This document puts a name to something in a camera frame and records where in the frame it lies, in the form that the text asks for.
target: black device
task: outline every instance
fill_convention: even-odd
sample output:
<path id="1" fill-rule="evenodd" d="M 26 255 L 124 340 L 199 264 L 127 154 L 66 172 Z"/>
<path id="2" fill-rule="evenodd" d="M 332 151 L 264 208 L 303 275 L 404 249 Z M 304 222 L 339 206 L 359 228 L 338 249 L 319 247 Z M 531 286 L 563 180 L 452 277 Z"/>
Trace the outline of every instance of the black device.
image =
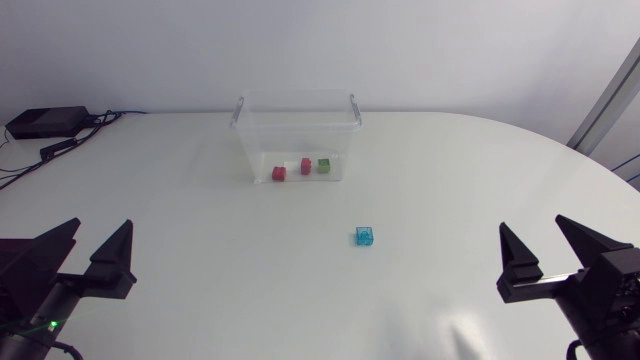
<path id="1" fill-rule="evenodd" d="M 579 338 L 567 359 L 576 358 L 579 345 L 594 360 L 640 359 L 640 249 L 561 215 L 556 223 L 584 268 L 543 279 L 538 259 L 502 223 L 502 299 L 555 299 Z"/>
<path id="2" fill-rule="evenodd" d="M 0 239 L 0 360 L 42 360 L 51 347 L 81 359 L 55 341 L 80 298 L 124 299 L 137 281 L 129 220 L 91 256 L 83 275 L 58 273 L 79 226 L 72 219 L 35 239 Z"/>
<path id="3" fill-rule="evenodd" d="M 83 129 L 88 115 L 84 106 L 29 109 L 11 120 L 6 128 L 15 139 L 73 137 Z"/>

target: cube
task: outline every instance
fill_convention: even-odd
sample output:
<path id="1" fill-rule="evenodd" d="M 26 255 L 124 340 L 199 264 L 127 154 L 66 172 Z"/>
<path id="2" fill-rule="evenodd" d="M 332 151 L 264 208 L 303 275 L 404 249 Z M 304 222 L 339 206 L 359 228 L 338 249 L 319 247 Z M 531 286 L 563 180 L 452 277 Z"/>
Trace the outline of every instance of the cube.
<path id="1" fill-rule="evenodd" d="M 356 228 L 356 245 L 371 246 L 373 245 L 373 229 L 370 227 Z"/>
<path id="2" fill-rule="evenodd" d="M 318 173 L 326 174 L 331 171 L 331 163 L 329 159 L 318 159 Z"/>
<path id="3" fill-rule="evenodd" d="M 300 163 L 300 173 L 302 175 L 309 175 L 311 173 L 311 159 L 302 159 L 302 162 Z"/>
<path id="4" fill-rule="evenodd" d="M 275 166 L 273 168 L 273 172 L 271 173 L 271 178 L 273 181 L 284 181 L 287 177 L 287 168 L 283 166 Z"/>

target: power adapter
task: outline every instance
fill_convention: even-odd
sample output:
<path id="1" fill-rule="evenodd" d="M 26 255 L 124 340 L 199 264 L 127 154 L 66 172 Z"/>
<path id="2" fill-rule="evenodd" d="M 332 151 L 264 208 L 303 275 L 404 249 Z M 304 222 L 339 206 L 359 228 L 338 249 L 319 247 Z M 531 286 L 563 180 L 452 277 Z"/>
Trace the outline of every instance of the power adapter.
<path id="1" fill-rule="evenodd" d="M 84 106 L 29 109 L 11 120 L 6 129 L 15 139 L 73 137 L 85 127 Z"/>

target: container handle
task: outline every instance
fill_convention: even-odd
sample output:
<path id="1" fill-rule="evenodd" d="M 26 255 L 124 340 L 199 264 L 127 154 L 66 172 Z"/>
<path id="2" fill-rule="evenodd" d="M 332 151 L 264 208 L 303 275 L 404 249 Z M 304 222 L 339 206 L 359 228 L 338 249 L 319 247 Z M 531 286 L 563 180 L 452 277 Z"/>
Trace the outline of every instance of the container handle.
<path id="1" fill-rule="evenodd" d="M 244 105 L 244 96 L 238 99 L 238 103 L 236 104 L 236 109 L 233 111 L 233 115 L 231 115 L 231 127 L 235 128 L 238 123 L 238 117 L 240 116 L 240 111 L 242 110 L 242 105 Z"/>
<path id="2" fill-rule="evenodd" d="M 358 102 L 356 101 L 356 97 L 353 94 L 351 94 L 351 107 L 353 108 L 353 113 L 356 115 L 356 120 L 358 120 L 358 126 L 362 126 L 360 108 L 358 107 Z"/>

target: blue cube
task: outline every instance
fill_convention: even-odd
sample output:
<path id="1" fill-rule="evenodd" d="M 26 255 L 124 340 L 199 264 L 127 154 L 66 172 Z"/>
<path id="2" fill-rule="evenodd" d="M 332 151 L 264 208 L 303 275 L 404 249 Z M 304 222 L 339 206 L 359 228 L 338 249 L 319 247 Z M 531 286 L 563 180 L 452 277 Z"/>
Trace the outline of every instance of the blue cube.
<path id="1" fill-rule="evenodd" d="M 371 246 L 373 245 L 373 229 L 370 227 L 356 228 L 356 245 Z"/>

